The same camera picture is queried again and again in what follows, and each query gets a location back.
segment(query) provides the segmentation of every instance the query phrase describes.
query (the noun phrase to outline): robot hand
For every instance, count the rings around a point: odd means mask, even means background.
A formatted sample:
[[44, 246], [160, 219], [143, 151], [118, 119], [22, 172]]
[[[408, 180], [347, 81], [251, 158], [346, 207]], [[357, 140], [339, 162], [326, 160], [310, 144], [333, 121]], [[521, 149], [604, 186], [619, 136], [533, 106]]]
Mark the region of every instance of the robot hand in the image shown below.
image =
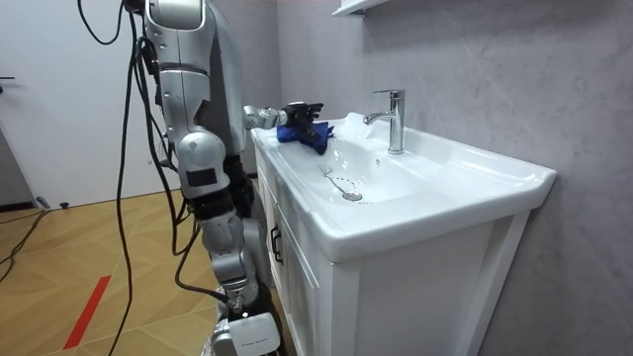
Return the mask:
[[299, 128], [302, 139], [309, 142], [317, 142], [320, 134], [313, 129], [313, 121], [318, 119], [322, 103], [306, 104], [304, 102], [290, 103], [282, 110], [288, 115], [287, 128]]

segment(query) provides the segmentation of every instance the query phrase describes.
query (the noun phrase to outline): red line on floor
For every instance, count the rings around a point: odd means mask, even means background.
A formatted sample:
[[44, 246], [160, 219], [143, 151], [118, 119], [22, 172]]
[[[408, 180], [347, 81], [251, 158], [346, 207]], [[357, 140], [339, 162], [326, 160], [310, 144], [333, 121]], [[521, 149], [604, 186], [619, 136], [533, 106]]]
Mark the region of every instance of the red line on floor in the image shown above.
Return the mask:
[[103, 297], [104, 292], [106, 292], [106, 287], [108, 287], [108, 282], [110, 282], [111, 277], [112, 276], [101, 277], [99, 282], [97, 282], [97, 286], [95, 290], [92, 291], [92, 295], [88, 303], [86, 303], [86, 307], [84, 307], [79, 319], [77, 319], [77, 323], [75, 323], [75, 327], [72, 329], [72, 332], [70, 332], [70, 336], [68, 336], [66, 344], [63, 346], [64, 350], [79, 345], [81, 337], [83, 337], [83, 333], [86, 332], [90, 319], [92, 319], [92, 315], [95, 313], [97, 306], [99, 306], [101, 297]]

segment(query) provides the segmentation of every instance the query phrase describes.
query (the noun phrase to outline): cabinet door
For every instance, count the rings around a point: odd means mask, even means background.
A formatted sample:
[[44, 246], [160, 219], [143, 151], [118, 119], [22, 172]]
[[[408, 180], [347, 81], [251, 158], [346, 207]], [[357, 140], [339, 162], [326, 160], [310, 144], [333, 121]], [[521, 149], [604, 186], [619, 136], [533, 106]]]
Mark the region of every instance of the cabinet door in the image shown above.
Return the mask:
[[284, 306], [288, 305], [288, 272], [285, 266], [284, 232], [281, 227], [281, 214], [268, 186], [262, 184], [262, 200], [266, 211], [268, 256], [273, 269], [275, 287]]
[[317, 288], [306, 273], [293, 246], [292, 236], [285, 240], [290, 296], [289, 323], [295, 333], [295, 345], [300, 355], [317, 356]]

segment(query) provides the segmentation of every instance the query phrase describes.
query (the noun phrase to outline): textured wall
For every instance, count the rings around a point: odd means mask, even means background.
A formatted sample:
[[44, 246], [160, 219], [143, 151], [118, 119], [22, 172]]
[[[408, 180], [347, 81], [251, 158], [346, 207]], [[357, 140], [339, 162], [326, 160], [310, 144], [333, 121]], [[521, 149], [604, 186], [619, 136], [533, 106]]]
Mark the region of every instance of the textured wall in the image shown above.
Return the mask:
[[481, 355], [633, 355], [633, 2], [392, 0], [365, 20], [280, 1], [282, 99], [407, 126], [560, 177], [532, 214]]
[[[242, 62], [244, 105], [281, 106], [277, 2], [215, 0], [233, 32]], [[250, 134], [242, 154], [244, 169], [257, 171]]]

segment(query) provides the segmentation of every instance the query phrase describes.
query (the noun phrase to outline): chrome faucet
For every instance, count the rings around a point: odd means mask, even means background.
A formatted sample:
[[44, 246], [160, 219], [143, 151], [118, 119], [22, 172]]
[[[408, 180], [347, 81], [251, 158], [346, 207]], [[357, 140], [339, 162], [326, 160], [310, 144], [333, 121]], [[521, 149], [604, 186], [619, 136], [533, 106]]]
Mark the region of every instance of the chrome faucet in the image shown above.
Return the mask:
[[371, 114], [363, 118], [365, 125], [372, 125], [378, 119], [389, 119], [391, 132], [389, 134], [389, 153], [402, 154], [405, 152], [403, 143], [405, 140], [405, 90], [379, 90], [375, 93], [389, 93], [391, 110], [385, 113]]

